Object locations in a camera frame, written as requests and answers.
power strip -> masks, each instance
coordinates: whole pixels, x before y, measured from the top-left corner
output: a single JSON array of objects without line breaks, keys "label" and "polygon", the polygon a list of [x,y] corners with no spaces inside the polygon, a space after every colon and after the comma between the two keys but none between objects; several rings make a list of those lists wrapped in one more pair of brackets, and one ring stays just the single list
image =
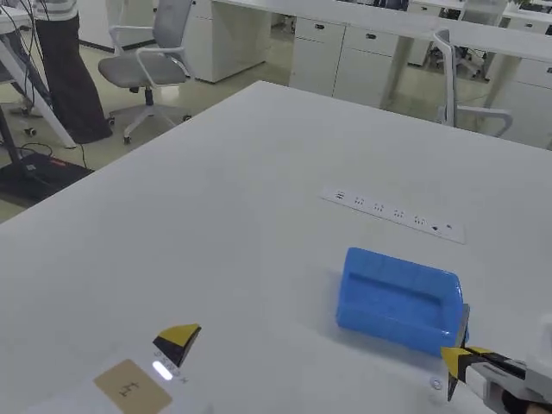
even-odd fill
[{"label": "power strip", "polygon": [[354,210],[380,217],[391,222],[402,224],[412,229],[420,230],[443,239],[465,244],[464,228],[445,220],[435,220],[421,214],[409,211],[375,200],[349,190],[324,188],[321,197],[324,200],[344,205]]}]

white cabinet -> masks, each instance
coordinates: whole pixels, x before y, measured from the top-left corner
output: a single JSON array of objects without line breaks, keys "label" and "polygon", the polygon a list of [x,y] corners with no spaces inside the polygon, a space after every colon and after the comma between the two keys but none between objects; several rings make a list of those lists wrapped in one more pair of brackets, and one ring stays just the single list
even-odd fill
[{"label": "white cabinet", "polygon": [[189,19],[184,46],[197,78],[218,82],[267,59],[270,13],[193,0]]},{"label": "white cabinet", "polygon": [[331,97],[345,28],[338,24],[298,19],[290,86]]},{"label": "white cabinet", "polygon": [[[441,14],[441,8],[437,6],[427,6],[411,2],[408,6],[407,12],[438,17]],[[427,56],[430,49],[430,45],[430,41],[414,40],[412,42],[412,48],[408,58],[408,63],[418,66],[423,65],[423,63],[425,62],[425,57]]]},{"label": "white cabinet", "polygon": [[[122,8],[123,0],[78,0],[80,15],[80,40],[89,46],[102,49],[113,49],[110,26],[152,26],[154,9],[151,0],[134,0],[132,7]],[[140,45],[152,41],[151,32],[121,32],[119,41],[123,46]]]},{"label": "white cabinet", "polygon": [[[511,128],[502,138],[546,148],[552,141],[552,65],[535,60],[522,60],[513,78],[505,83],[492,106],[510,110]],[[500,128],[497,121],[487,121],[483,131],[491,134]]]},{"label": "white cabinet", "polygon": [[344,48],[334,97],[379,108],[391,64],[387,56]]},{"label": "white cabinet", "polygon": [[382,108],[398,36],[347,28],[334,97]]},{"label": "white cabinet", "polygon": [[336,81],[339,49],[328,49],[318,41],[296,39],[290,86],[331,97]]},{"label": "white cabinet", "polygon": [[[549,29],[548,22],[539,22],[522,17],[512,17],[509,19],[503,19],[503,26],[512,30],[522,30],[524,32],[531,32],[540,35],[545,35]],[[496,76],[496,73],[499,71],[499,65],[501,64],[501,59],[497,58],[497,55],[492,57],[488,69],[486,70],[486,79],[490,80]]]}]

striped shirt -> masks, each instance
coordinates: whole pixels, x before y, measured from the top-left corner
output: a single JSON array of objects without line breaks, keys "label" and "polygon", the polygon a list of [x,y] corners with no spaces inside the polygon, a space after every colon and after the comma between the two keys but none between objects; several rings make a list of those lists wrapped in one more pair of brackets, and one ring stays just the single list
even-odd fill
[{"label": "striped shirt", "polygon": [[38,20],[70,20],[77,13],[77,0],[34,0],[33,14]]}]

chair wheel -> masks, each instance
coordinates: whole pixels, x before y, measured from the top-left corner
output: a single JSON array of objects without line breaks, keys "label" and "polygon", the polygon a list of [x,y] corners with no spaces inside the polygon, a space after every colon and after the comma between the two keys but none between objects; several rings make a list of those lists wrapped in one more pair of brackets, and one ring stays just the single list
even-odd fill
[{"label": "chair wheel", "polygon": [[36,136],[36,129],[34,128],[25,128],[24,131],[26,136]]}]

person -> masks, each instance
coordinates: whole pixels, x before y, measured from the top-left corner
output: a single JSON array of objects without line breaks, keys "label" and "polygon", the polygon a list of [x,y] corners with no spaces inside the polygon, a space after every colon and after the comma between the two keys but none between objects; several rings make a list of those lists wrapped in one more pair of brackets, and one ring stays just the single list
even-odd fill
[{"label": "person", "polygon": [[78,144],[111,136],[96,86],[80,56],[77,0],[34,0],[33,11],[54,114]]}]

